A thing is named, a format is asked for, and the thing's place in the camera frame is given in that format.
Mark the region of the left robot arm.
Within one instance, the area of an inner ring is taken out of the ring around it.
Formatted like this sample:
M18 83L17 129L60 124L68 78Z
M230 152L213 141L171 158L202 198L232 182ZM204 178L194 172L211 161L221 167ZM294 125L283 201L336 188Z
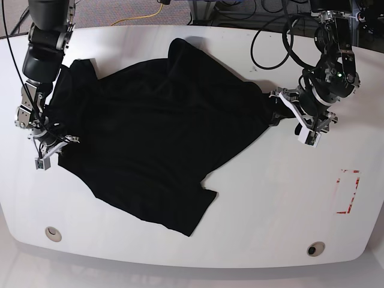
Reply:
M289 57L302 67L294 90L283 89L282 93L298 111L303 125L314 132L328 132L330 123L338 121L329 108L348 97L360 86L356 71L355 54L348 15L352 12L350 1L311 1L310 20L317 23L314 43L320 52L315 66L305 63L293 51L293 39L288 34L302 15L286 15L282 39Z

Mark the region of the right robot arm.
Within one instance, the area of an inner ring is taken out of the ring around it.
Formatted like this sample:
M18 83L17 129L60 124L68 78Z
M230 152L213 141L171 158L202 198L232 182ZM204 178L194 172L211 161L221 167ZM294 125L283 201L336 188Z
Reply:
M22 102L16 113L15 125L31 131L38 169L48 169L50 157L78 139L56 131L44 111L46 98L61 70L65 51L74 29L75 1L29 1L32 25L28 33L28 49L22 73Z

